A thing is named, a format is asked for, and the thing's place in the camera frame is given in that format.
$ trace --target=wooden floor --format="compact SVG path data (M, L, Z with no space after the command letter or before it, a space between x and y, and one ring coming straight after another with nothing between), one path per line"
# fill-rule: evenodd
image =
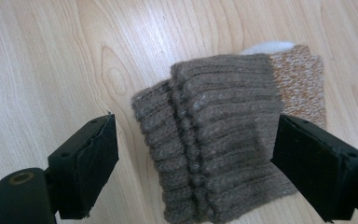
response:
M0 0L0 179L47 168L53 150L109 110L117 168L90 218L60 223L164 223L131 97L176 62L268 40L323 56L327 129L358 148L358 0ZM297 194L232 223L323 221Z

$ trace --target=folded knitted garment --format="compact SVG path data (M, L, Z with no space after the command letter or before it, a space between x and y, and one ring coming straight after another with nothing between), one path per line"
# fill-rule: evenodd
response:
M222 223L296 188L269 159L282 112L325 125L323 65L305 46L177 63L132 98L171 223Z

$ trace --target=knitted fabric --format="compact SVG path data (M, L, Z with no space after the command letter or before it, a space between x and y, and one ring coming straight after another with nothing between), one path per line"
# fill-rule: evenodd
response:
M172 79L133 97L159 172L167 221L227 222L296 192L269 162L279 116L292 111L289 103L298 98L278 81L287 74L295 77L296 69L285 68L293 60L290 51L178 63Z

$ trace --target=wood grain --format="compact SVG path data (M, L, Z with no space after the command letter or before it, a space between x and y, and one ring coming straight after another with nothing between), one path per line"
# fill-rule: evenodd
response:
M174 63L268 40L322 55L328 131L358 147L358 0L0 0L0 179L46 168L53 150L109 110L117 168L90 218L60 223L165 223L131 97ZM232 223L323 221L297 194Z

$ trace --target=ribbed knit fabric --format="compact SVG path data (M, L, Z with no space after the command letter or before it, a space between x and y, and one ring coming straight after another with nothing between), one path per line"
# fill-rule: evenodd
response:
M172 67L172 79L133 97L135 117L159 172L167 221L223 223L296 192L269 162L278 119L283 111L301 111L296 115L305 119L312 115L313 121L324 124L324 117L317 118L324 108L296 110L291 104L300 97L313 97L314 105L323 107L319 102L323 97L314 97L312 90L300 86L296 90L307 92L306 96L292 94L294 88L286 84L290 82L280 84L285 76L295 77L299 68L307 70L299 74L309 76L301 77L303 82L321 81L310 78L311 71L322 71L320 63L285 67L296 61L291 52L298 54L298 48L178 63Z

